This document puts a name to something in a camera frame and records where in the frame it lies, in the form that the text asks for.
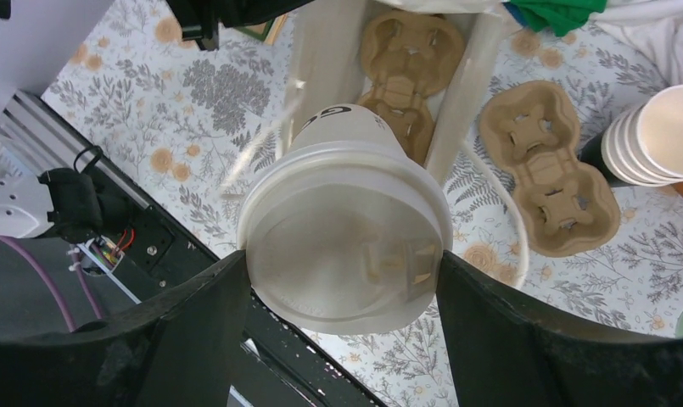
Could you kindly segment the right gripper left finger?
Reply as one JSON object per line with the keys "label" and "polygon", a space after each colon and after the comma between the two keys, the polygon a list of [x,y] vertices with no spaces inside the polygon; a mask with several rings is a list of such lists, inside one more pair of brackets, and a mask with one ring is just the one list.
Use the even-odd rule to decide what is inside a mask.
{"label": "right gripper left finger", "polygon": [[249,294],[238,250],[75,332],[0,342],[0,406],[224,406]]}

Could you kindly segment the white plastic cup lid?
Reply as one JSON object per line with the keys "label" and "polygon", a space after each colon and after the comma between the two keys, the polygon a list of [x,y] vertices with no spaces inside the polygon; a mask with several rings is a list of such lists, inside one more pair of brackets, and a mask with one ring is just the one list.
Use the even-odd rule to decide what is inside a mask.
{"label": "white plastic cup lid", "polygon": [[256,295],[284,320],[383,333],[432,302],[451,214],[439,183],[403,153],[327,142],[287,154],[250,188],[237,243]]}

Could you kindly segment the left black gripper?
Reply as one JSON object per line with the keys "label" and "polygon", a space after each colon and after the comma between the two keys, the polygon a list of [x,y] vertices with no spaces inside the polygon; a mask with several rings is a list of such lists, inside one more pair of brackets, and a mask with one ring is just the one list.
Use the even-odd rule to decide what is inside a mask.
{"label": "left black gripper", "polygon": [[183,41],[195,41],[202,51],[219,47],[219,27],[258,25],[294,11],[311,0],[167,0],[182,31]]}

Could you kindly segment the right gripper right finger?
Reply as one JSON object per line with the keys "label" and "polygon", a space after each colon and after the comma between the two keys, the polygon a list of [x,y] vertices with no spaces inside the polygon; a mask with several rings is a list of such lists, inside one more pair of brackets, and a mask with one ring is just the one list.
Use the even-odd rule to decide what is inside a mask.
{"label": "right gripper right finger", "polygon": [[451,252],[436,298],[462,406],[683,406],[683,338],[578,317]]}

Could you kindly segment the light blue paper bag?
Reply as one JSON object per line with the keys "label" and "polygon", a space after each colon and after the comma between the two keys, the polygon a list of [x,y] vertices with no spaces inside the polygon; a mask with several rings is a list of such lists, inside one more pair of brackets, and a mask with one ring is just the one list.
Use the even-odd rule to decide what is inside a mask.
{"label": "light blue paper bag", "polygon": [[481,3],[302,8],[285,109],[235,164],[279,146],[238,222],[258,293],[434,288],[453,238],[440,186],[457,154],[509,199],[466,142],[501,26]]}

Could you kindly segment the white paper coffee cup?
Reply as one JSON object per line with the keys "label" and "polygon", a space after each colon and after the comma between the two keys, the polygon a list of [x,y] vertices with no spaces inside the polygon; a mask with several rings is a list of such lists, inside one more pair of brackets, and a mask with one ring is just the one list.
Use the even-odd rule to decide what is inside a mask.
{"label": "white paper coffee cup", "polygon": [[326,155],[349,163],[410,162],[390,126],[356,104],[333,105],[310,117],[280,161]]}

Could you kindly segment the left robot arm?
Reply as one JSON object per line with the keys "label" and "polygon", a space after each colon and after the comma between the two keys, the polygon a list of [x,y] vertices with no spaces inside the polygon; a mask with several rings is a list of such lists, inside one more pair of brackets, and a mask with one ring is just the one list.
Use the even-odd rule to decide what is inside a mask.
{"label": "left robot arm", "polygon": [[[202,51],[219,47],[221,27],[265,23],[302,1],[170,1],[181,39]],[[110,8],[109,1],[0,1],[0,116],[16,92],[43,93]],[[56,169],[42,176],[0,178],[0,236],[83,240],[109,232],[111,211],[91,178]]]}

